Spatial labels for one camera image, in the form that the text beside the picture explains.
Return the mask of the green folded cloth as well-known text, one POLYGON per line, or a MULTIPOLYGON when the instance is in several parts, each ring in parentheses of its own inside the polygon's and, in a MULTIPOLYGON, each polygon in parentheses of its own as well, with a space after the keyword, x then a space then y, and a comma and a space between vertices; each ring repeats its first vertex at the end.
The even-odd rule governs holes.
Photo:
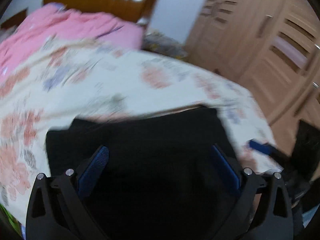
POLYGON ((0 210, 1 215, 4 217, 3 220, 10 224, 9 228, 14 229, 21 236, 21 225, 19 221, 2 204, 0 204, 0 210))

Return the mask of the black pants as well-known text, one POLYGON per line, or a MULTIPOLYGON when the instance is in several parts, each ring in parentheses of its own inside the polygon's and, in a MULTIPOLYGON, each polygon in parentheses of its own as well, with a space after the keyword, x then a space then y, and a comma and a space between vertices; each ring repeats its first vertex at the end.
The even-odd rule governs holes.
POLYGON ((212 158, 236 158, 212 108, 122 122, 75 119, 50 130, 52 176, 76 168, 98 147, 109 159, 84 207, 106 239, 212 239, 237 196, 212 158))

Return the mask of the cluttered right nightstand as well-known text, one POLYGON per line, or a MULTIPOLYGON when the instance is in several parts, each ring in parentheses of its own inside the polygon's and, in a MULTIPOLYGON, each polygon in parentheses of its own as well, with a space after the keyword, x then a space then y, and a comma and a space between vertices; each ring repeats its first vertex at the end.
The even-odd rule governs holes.
POLYGON ((142 50, 185 61, 188 53, 183 45, 162 33, 148 33, 143 38, 142 50))

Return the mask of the light wooden wardrobe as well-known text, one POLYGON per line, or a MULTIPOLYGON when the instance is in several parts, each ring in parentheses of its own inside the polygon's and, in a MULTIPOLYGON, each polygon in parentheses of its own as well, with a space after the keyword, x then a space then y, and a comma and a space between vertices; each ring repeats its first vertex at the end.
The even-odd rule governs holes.
POLYGON ((205 0, 185 49, 253 94, 285 153, 299 120, 319 125, 319 17, 308 0, 205 0))

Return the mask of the dark wooden nightstand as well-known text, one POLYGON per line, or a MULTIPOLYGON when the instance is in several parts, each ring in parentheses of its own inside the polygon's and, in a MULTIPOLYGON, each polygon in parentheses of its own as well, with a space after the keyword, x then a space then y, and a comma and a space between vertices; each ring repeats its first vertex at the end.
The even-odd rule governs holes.
POLYGON ((18 12, 11 18, 7 19, 5 22, 1 24, 1 29, 9 29, 11 27, 19 26, 27 17, 27 11, 28 9, 25 8, 24 10, 18 12))

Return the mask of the pink quilt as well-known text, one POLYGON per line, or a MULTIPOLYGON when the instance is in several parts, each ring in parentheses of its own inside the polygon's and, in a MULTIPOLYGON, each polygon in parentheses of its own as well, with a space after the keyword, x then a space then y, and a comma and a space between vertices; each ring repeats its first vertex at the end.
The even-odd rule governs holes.
POLYGON ((140 49, 145 30, 139 25, 105 12, 84 13, 49 3, 35 10, 1 42, 1 81, 45 42, 98 38, 115 46, 140 49))

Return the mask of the cream floral blanket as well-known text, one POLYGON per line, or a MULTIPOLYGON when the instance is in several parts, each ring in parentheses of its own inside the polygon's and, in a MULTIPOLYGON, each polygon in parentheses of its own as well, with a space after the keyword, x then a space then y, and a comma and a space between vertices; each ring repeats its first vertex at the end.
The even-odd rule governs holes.
POLYGON ((255 172, 280 171, 248 147, 251 139, 274 144, 274 137, 244 87, 154 53, 93 40, 47 41, 1 83, 1 204, 25 223, 35 177, 50 173, 50 128, 68 127, 77 117, 157 116, 199 104, 219 111, 236 156, 255 172))

